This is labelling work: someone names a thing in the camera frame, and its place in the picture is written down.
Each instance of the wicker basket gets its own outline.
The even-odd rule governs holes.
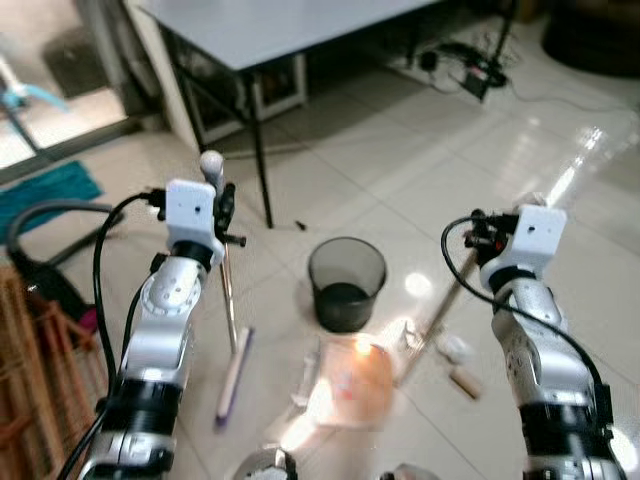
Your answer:
[[[0,479],[54,478],[106,391],[90,333],[0,268]]]

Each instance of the robotic arm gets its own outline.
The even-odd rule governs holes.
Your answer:
[[[224,272],[227,245],[245,244],[227,234],[235,186],[224,183],[222,157],[207,152],[201,165],[209,184],[173,180],[166,192],[154,192],[170,254],[156,256],[140,289],[141,316],[79,478],[158,478],[171,469],[173,429],[192,363],[191,312],[211,268],[221,265]]]
[[[492,329],[504,351],[528,453],[523,478],[626,478],[609,447],[609,387],[567,335],[567,319],[542,281],[565,213],[525,205],[509,215],[475,211],[471,219],[465,244],[476,250],[481,283],[493,293]]]

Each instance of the teal mat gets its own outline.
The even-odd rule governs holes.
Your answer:
[[[77,160],[25,180],[13,188],[1,190],[0,243],[5,243],[7,230],[16,215],[36,203],[55,199],[91,200],[100,195],[100,187]],[[62,212],[52,212],[40,215],[29,221],[23,232],[28,232],[61,214]]]

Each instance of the white table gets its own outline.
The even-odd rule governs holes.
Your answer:
[[[198,146],[196,113],[187,82],[206,93],[251,131],[262,187],[266,222],[273,227],[262,134],[256,114],[255,69],[350,33],[415,12],[441,0],[147,0],[143,10],[160,25]],[[188,42],[240,78],[244,111],[225,106],[178,63],[176,48]],[[415,41],[409,42],[410,55]]]

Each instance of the black trash bin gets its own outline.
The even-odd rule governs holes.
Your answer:
[[[387,278],[378,249],[357,238],[334,238],[316,247],[308,268],[318,322],[335,333],[364,327]]]

